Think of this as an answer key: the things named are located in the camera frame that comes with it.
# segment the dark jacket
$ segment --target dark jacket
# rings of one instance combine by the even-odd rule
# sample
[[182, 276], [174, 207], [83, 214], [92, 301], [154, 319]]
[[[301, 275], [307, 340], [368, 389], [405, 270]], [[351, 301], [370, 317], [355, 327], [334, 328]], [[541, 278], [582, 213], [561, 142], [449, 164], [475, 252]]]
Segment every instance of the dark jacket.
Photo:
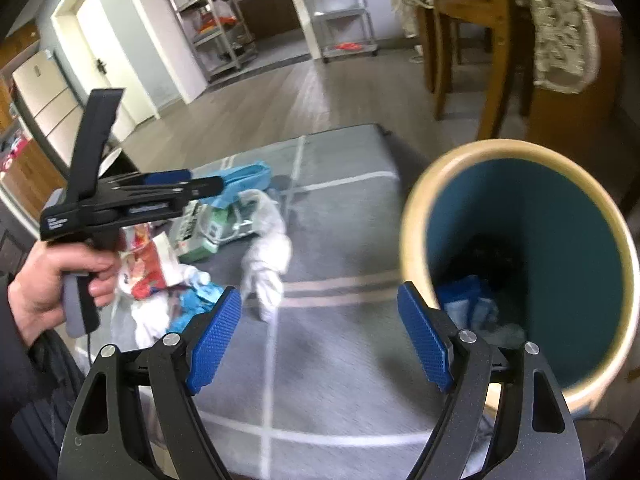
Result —
[[0, 478], [54, 479], [66, 424], [84, 377], [60, 336], [27, 349], [0, 278]]

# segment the person's arm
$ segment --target person's arm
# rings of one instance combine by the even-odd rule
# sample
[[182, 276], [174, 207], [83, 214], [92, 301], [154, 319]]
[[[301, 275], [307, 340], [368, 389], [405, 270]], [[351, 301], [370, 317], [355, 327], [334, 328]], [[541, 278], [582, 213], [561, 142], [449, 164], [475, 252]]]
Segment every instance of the person's arm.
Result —
[[119, 259], [85, 244], [37, 242], [22, 270], [0, 278], [0, 471], [55, 478], [62, 436], [82, 375], [58, 334], [62, 273], [97, 273], [97, 306], [113, 299]]

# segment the light blue wall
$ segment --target light blue wall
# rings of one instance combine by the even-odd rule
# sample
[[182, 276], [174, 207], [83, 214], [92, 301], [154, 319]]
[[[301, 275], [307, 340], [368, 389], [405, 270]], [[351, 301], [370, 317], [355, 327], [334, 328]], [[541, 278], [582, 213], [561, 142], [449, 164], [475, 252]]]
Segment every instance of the light blue wall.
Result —
[[[71, 69], [51, 23], [51, 15], [59, 2], [60, 0], [44, 0], [36, 15], [36, 24], [42, 37], [41, 48], [50, 48], [54, 51], [74, 90], [82, 100], [86, 100], [87, 95]], [[129, 62], [156, 107], [161, 108], [179, 99], [180, 94], [151, 38], [146, 33], [133, 1], [100, 0], [100, 2]]]

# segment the finger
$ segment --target finger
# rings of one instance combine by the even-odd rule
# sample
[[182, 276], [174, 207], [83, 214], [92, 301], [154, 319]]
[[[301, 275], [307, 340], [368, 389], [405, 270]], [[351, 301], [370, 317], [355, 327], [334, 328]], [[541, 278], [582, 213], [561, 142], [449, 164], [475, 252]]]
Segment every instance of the finger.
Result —
[[117, 256], [109, 251], [97, 251], [86, 244], [50, 245], [45, 251], [56, 272], [85, 270], [103, 272], [116, 264]]
[[110, 304], [115, 298], [115, 294], [107, 294], [105, 296], [101, 296], [100, 298], [95, 298], [94, 303], [98, 308], [104, 308], [108, 304]]
[[111, 294], [116, 287], [117, 276], [111, 276], [108, 280], [92, 280], [89, 283], [89, 294], [99, 298], [105, 294]]
[[105, 281], [108, 280], [111, 276], [115, 276], [118, 272], [120, 272], [121, 262], [122, 261], [118, 258], [116, 262], [107, 270], [99, 272], [97, 278], [101, 281]]

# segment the door handle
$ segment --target door handle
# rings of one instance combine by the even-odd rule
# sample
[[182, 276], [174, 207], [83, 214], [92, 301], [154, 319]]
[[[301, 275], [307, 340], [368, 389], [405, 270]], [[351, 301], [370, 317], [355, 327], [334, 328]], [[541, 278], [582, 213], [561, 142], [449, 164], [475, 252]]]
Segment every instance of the door handle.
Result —
[[100, 72], [102, 75], [107, 75], [107, 69], [104, 64], [104, 61], [101, 60], [100, 58], [95, 60], [95, 67], [97, 68], [98, 72]]

